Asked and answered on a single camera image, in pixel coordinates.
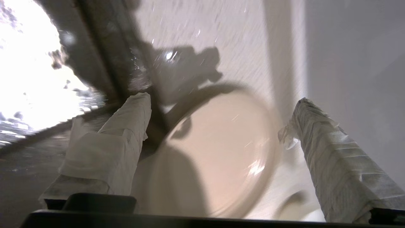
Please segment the paper-wrapped right gripper left finger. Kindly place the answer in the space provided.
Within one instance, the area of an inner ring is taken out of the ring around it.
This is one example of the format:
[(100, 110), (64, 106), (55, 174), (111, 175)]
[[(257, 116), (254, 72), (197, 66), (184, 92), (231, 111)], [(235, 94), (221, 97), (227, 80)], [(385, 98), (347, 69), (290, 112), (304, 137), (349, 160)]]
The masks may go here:
[(75, 118), (59, 176), (39, 201), (67, 200), (75, 193), (129, 196), (151, 112), (144, 92), (127, 98), (97, 132)]

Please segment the paper-wrapped right gripper right finger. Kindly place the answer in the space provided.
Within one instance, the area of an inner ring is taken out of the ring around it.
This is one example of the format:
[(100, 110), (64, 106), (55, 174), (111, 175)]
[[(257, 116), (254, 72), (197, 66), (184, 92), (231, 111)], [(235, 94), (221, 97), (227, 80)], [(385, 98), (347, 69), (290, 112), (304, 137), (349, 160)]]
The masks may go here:
[(278, 139), (285, 149), (300, 143), (327, 222), (404, 223), (404, 190), (311, 100), (297, 102)]

